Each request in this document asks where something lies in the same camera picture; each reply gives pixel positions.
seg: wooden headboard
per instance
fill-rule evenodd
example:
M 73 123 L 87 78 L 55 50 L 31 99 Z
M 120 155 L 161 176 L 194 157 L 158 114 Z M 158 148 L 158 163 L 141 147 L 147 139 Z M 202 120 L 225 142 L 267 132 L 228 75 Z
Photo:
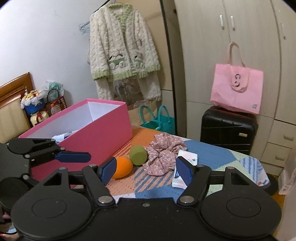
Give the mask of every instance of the wooden headboard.
M 22 99 L 25 95 L 26 87 L 28 92 L 33 90 L 31 75 L 29 72 L 1 86 L 0 109 L 18 98 Z

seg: tote bag handle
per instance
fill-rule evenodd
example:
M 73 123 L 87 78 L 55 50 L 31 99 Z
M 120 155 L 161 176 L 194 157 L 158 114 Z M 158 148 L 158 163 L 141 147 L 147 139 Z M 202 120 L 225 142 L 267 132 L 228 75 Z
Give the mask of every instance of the tote bag handle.
M 152 117 L 153 117 L 152 119 L 155 119 L 155 116 L 154 116 L 152 110 L 151 110 L 148 106 L 146 106 L 146 105 L 142 105 L 142 106 L 140 107 L 140 117 L 141 117 L 141 120 L 142 120 L 143 124 L 147 123 L 147 122 L 144 120 L 144 117 L 143 117 L 143 108 L 145 108 L 145 109 L 147 109 L 147 110 L 149 111 L 149 113 L 150 113 L 150 114 L 152 115 Z
M 162 108 L 164 108 L 165 109 L 165 112 L 166 112 L 166 114 L 167 114 L 167 118 L 168 118 L 168 123 L 169 123 L 169 125 L 170 125 L 170 123 L 171 123 L 171 121 L 170 121 L 170 114 L 168 113 L 168 109 L 164 106 L 164 105 L 162 105 L 161 107 L 159 107 L 159 110 L 158 110 L 158 116 L 157 116 L 157 121 L 158 121 L 158 127 L 156 128 L 156 130 L 159 130 L 161 127 L 162 127 L 162 124 L 161 124 L 161 110 L 162 110 Z
M 242 63 L 241 70 L 244 70 L 244 72 L 245 72 L 242 80 L 240 80 L 241 75 L 239 73 L 236 74 L 235 78 L 233 78 L 233 76 L 232 76 L 230 65 L 232 65 L 232 48 L 233 48 L 233 46 L 237 47 L 237 49 L 239 51 L 239 58 Z M 249 83 L 250 73 L 249 73 L 249 70 L 246 68 L 245 63 L 242 60 L 242 56 L 241 56 L 238 44 L 236 42 L 231 42 L 228 45 L 227 52 L 229 54 L 228 60 L 227 60 L 227 72 L 228 72 L 228 76 L 230 79 L 230 86 L 233 90 L 235 90 L 237 92 L 244 92 L 244 91 L 246 91 L 248 83 Z

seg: blue gripper pad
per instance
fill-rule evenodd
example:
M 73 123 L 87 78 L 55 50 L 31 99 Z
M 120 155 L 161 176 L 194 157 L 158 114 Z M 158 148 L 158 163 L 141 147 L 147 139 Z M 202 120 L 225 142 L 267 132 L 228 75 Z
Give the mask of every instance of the blue gripper pad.
M 188 186 L 192 182 L 196 173 L 195 166 L 191 165 L 191 163 L 182 156 L 179 156 L 176 159 L 176 169 L 185 184 Z
M 54 156 L 59 162 L 89 162 L 91 155 L 88 152 L 64 151 Z
M 113 177 L 117 168 L 116 158 L 112 157 L 107 160 L 107 163 L 102 167 L 101 182 L 106 186 Z

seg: wicker basket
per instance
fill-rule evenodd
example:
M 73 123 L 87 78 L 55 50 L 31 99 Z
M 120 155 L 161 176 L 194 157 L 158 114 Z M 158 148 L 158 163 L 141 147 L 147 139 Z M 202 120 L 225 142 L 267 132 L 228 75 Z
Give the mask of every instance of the wicker basket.
M 56 91 L 57 94 L 58 94 L 58 98 L 56 98 L 56 99 L 54 99 L 52 101 L 48 101 L 48 96 L 49 96 L 49 93 L 51 91 Z M 45 107 L 46 107 L 46 110 L 47 110 L 47 113 L 48 113 L 49 116 L 52 115 L 51 106 L 50 106 L 51 104 L 54 104 L 54 106 L 56 107 L 56 109 L 58 111 L 62 111 L 62 110 L 67 108 L 65 98 L 63 96 L 59 95 L 59 91 L 57 89 L 51 89 L 47 94 L 47 103 L 45 104 Z

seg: beige headboard cushion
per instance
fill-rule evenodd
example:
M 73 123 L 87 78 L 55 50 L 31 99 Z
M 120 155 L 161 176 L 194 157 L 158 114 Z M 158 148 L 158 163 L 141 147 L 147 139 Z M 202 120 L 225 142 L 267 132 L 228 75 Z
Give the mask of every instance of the beige headboard cushion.
M 30 129 L 20 99 L 10 102 L 0 109 L 0 142 L 6 143 Z

